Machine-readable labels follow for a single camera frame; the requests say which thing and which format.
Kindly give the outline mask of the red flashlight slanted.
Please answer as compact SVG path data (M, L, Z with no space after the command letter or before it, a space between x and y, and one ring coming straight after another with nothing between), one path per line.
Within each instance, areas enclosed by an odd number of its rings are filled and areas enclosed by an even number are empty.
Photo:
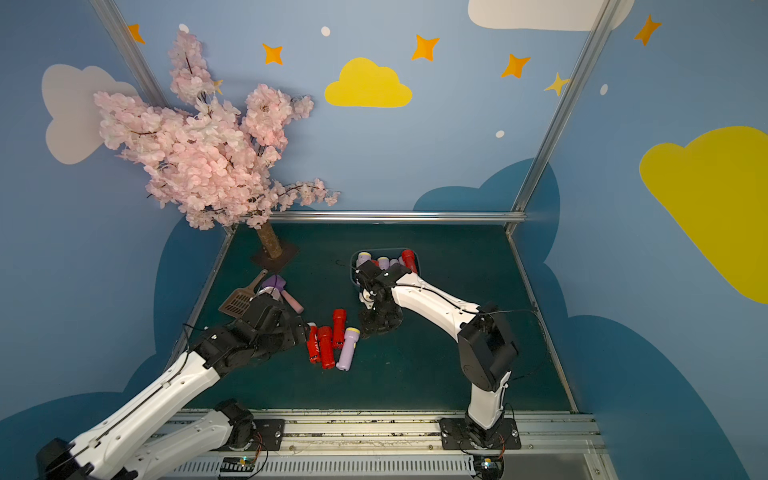
M401 261L413 273L418 274L418 265L416 261L415 253L410 249L405 249L401 254Z

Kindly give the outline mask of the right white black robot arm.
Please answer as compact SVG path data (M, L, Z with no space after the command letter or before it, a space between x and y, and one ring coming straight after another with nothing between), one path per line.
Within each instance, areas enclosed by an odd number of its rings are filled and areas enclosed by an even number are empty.
M367 335L397 329L410 310L447 333L457 344L460 366L472 385L467 425L489 436L501 426L504 395L520 349L506 311L494 304L463 301L395 264L386 270L367 260L353 270L363 304L360 324Z

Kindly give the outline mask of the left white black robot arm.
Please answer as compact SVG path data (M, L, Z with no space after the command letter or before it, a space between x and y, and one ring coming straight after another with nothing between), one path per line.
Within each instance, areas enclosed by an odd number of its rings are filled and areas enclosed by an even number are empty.
M154 382L111 416L71 441L55 438L36 455L40 479L113 479L167 420L198 394L253 359L307 342L309 326L265 294L246 313L211 327Z

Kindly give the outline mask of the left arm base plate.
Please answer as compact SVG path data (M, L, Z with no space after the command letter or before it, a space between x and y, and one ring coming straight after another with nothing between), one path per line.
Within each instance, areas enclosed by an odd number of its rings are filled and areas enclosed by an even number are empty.
M222 446L229 451L277 451L281 447L285 421L277 418L256 419L235 425Z

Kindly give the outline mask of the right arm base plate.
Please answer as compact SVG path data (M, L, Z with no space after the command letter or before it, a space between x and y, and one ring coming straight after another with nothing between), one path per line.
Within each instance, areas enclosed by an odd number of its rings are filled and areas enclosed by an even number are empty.
M517 423L502 416L490 429L483 429L468 415L464 418L443 417L438 421L444 450L520 450Z

